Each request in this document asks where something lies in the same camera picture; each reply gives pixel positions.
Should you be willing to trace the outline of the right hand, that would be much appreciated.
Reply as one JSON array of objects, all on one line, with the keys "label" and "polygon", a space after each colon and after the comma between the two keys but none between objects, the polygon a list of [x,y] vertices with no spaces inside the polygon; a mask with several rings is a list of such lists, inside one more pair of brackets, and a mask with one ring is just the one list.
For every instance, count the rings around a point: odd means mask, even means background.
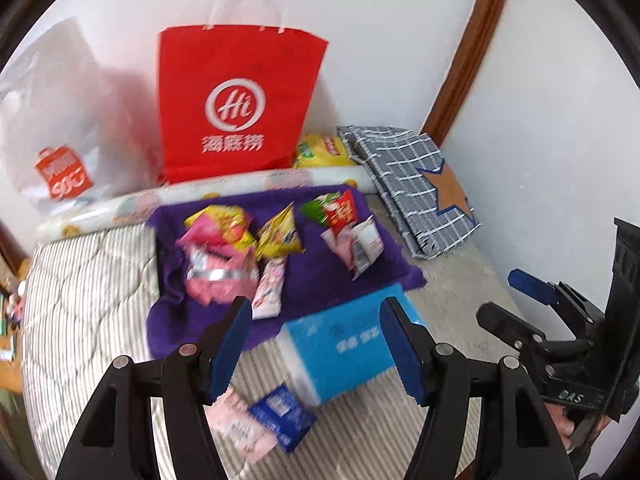
[{"label": "right hand", "polygon": [[[560,435],[561,441],[567,452],[575,447],[575,424],[566,416],[566,408],[562,405],[546,403],[546,408],[553,420],[554,426]],[[602,415],[596,426],[593,428],[592,435],[586,440],[591,443],[600,436],[600,433],[612,422],[612,418],[608,415]]]}]

